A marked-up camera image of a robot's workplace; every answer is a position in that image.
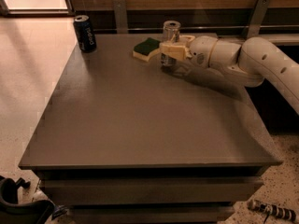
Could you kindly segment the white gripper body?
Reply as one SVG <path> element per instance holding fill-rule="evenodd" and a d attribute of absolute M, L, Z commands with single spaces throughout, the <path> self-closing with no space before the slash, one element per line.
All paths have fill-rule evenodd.
<path fill-rule="evenodd" d="M 198 36 L 190 44 L 191 63 L 200 68 L 208 68 L 209 59 L 218 39 L 211 36 Z"/>

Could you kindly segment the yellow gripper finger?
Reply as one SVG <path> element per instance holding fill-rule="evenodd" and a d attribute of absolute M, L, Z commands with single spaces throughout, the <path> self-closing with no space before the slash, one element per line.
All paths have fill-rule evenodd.
<path fill-rule="evenodd" d="M 181 35 L 179 37 L 179 41 L 184 43 L 186 47 L 188 47 L 193 42 L 194 39 L 195 39 L 194 35 Z"/>
<path fill-rule="evenodd" d="M 192 58 L 188 44 L 183 42 L 162 42 L 160 44 L 160 52 L 181 62 Z"/>

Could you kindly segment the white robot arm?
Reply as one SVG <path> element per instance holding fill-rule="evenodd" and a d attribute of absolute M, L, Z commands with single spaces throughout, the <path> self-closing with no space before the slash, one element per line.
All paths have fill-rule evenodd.
<path fill-rule="evenodd" d="M 178 61 L 216 70 L 245 87 L 268 80 L 299 113 L 299 64 L 264 38 L 252 37 L 239 45 L 206 35 L 183 35 L 177 42 L 162 42 L 160 51 Z"/>

